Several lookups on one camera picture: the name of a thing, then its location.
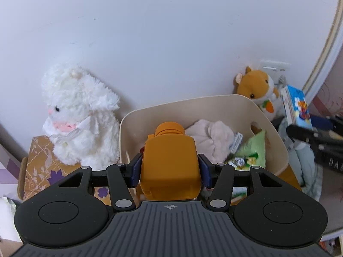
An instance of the orange plastic toy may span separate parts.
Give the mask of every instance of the orange plastic toy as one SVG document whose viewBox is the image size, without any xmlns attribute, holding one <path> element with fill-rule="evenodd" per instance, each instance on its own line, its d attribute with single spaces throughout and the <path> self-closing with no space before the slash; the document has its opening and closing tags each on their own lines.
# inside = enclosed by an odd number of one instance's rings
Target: orange plastic toy
<svg viewBox="0 0 343 257">
<path fill-rule="evenodd" d="M 172 201 L 198 196 L 201 178 L 194 139 L 175 122 L 160 124 L 145 142 L 141 188 L 148 200 Z"/>
</svg>

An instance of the snack package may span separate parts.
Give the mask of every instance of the snack package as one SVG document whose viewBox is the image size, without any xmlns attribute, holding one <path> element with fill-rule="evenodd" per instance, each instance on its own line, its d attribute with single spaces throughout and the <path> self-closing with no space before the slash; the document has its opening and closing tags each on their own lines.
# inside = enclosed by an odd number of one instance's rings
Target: snack package
<svg viewBox="0 0 343 257">
<path fill-rule="evenodd" d="M 244 164 L 242 164 L 242 160 L 236 160 L 237 158 L 244 159 Z M 237 170 L 246 171 L 249 171 L 250 166 L 265 168 L 265 131 L 259 132 L 245 142 L 243 147 L 235 153 L 235 158 L 228 164 L 234 164 L 233 166 L 236 166 Z"/>
<path fill-rule="evenodd" d="M 236 170 L 249 171 L 251 166 L 261 166 L 265 168 L 265 131 L 261 131 L 251 137 L 238 150 L 235 157 L 226 162 Z M 231 203 L 248 195 L 246 187 L 234 187 L 232 191 Z"/>
</svg>

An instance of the stuffed toy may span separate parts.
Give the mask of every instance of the stuffed toy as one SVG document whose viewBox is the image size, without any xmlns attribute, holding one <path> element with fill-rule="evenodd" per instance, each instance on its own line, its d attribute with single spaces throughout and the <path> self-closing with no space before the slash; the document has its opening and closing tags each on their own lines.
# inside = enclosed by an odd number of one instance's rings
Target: stuffed toy
<svg viewBox="0 0 343 257">
<path fill-rule="evenodd" d="M 247 67 L 246 74 L 237 74 L 235 80 L 238 84 L 237 94 L 250 98 L 270 121 L 284 116 L 279 91 L 267 73 Z"/>
<path fill-rule="evenodd" d="M 58 65 L 45 73 L 42 94 L 49 116 L 43 131 L 55 156 L 66 165 L 93 171 L 119 160 L 119 97 L 81 67 Z"/>
</svg>

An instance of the white wall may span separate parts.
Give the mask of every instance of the white wall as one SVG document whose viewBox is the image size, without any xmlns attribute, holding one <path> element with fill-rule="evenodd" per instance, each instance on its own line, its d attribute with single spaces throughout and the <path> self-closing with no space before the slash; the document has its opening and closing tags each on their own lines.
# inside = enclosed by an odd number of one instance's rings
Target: white wall
<svg viewBox="0 0 343 257">
<path fill-rule="evenodd" d="M 231 93 L 236 73 L 248 64 L 257 67 L 260 59 L 291 63 L 288 81 L 301 88 L 324 46 L 336 4 L 0 0 L 0 142 L 21 157 L 31 138 L 42 134 L 47 113 L 40 79 L 62 61 L 90 68 L 117 91 L 120 117 L 162 102 Z"/>
</svg>

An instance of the metal screw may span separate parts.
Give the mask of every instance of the metal screw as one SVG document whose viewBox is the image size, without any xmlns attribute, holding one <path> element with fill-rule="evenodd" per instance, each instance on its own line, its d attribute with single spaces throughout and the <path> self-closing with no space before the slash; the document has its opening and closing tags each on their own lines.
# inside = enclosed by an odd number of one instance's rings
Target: metal screw
<svg viewBox="0 0 343 257">
<path fill-rule="evenodd" d="M 128 199 L 120 199 L 116 202 L 118 208 L 127 208 L 132 205 L 132 202 Z"/>
<path fill-rule="evenodd" d="M 210 205 L 214 208 L 222 208 L 226 206 L 226 202 L 221 199 L 215 199 L 210 202 Z"/>
</svg>

